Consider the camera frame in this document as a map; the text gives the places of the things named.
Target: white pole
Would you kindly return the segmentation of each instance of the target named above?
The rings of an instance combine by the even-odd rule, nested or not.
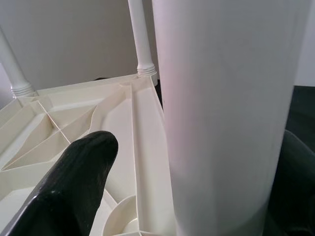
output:
[[[35,91],[24,74],[0,28],[0,60],[11,82],[13,97],[33,96]]]
[[[158,74],[151,58],[142,0],[128,0],[128,4],[138,58],[138,76],[151,76],[153,84],[157,85]]]
[[[309,3],[153,0],[179,236],[262,234]]]

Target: cream plastic tray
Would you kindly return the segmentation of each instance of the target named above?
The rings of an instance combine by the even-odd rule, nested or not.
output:
[[[175,235],[163,112],[151,78],[135,75],[38,91],[0,111],[0,232],[76,139],[118,142],[91,236]]]

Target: white cylinder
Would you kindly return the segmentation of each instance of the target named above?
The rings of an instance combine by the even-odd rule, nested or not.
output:
[[[128,0],[128,4],[138,58],[138,76],[151,76],[153,84],[157,85],[158,74],[152,62],[142,0]]]
[[[258,236],[309,1],[153,0],[179,236]]]
[[[25,79],[24,74],[0,28],[0,60],[11,82],[11,91],[14,97],[32,96],[35,91]]]

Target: white plastic tube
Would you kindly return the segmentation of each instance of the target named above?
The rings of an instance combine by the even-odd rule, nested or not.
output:
[[[142,0],[128,0],[128,4],[138,58],[138,76],[151,76],[153,84],[157,85],[158,74],[152,62]]]
[[[179,236],[258,236],[309,1],[153,0]]]
[[[0,28],[0,59],[11,82],[14,97],[34,95],[34,89],[25,79],[24,74]]]

